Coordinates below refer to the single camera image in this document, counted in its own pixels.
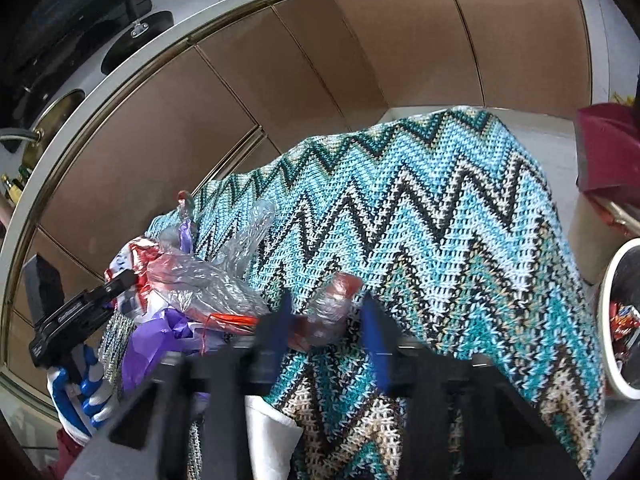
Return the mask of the blue white gloved left hand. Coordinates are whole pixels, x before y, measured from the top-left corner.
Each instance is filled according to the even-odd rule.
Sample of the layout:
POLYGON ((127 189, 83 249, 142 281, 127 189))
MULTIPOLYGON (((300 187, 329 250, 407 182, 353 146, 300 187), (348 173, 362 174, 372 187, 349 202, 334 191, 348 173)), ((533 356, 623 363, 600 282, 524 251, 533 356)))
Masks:
POLYGON ((65 367, 52 366, 47 370, 47 388, 66 434, 86 446, 116 412, 118 397, 88 344, 73 350, 72 363, 80 373, 80 382, 73 382, 65 367))

